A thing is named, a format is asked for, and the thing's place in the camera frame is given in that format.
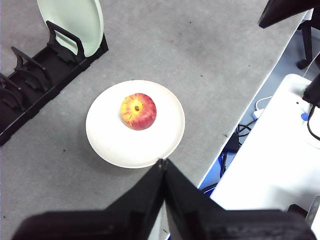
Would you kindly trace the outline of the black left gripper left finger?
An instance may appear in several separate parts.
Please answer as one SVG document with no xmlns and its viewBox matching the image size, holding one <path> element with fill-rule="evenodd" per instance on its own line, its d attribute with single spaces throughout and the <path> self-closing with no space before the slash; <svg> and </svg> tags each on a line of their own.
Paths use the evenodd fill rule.
<svg viewBox="0 0 320 240">
<path fill-rule="evenodd" d="M 146 240 L 163 205 L 158 162 L 124 195 L 100 210 L 48 211 L 26 218 L 14 240 Z"/>
</svg>

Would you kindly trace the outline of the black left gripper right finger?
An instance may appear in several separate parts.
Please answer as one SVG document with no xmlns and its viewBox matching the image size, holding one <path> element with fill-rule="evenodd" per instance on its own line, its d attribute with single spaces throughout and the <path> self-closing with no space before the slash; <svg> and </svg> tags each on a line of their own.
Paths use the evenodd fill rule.
<svg viewBox="0 0 320 240">
<path fill-rule="evenodd" d="M 307 221 L 281 210 L 226 210 L 197 189 L 169 159 L 164 199 L 183 240 L 314 240 Z"/>
</svg>

